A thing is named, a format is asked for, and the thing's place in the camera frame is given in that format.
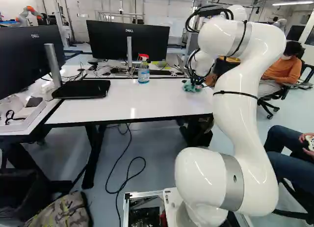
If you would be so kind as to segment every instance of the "face mask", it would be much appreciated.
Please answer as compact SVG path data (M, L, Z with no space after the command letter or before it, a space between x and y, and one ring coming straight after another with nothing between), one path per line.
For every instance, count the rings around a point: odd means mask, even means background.
M281 56L282 59L284 60L288 60L291 59L292 56L285 56L284 54Z

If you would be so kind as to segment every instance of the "orange shirt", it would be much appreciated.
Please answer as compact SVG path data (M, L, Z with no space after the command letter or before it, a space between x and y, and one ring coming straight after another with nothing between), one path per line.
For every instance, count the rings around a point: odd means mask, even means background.
M301 60L295 56L288 60L279 58L266 70L262 79L268 79L268 77L279 77L279 79L275 79L277 83L295 84L301 75L301 66Z

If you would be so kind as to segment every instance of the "camouflage bag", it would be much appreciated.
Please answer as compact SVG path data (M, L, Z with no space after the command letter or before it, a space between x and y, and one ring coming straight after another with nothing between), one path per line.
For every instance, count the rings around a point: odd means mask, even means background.
M81 192L65 195L28 220L24 227L90 227L85 200Z

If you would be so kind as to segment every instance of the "spray bottle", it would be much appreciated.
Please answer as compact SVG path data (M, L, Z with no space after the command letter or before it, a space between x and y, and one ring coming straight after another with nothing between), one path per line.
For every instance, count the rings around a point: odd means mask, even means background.
M149 82L149 56L147 54L139 54L142 58L142 62L138 69L138 82L141 84Z

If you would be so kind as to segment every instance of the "computer monitor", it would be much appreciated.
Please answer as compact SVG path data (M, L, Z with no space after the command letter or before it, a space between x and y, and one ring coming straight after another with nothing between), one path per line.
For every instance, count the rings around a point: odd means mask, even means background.
M87 20L90 46L97 59L127 59L127 37L132 37L132 58L147 54L165 60L170 27Z
M53 43L59 68L65 63L57 25L0 28L0 100L50 72L45 43Z

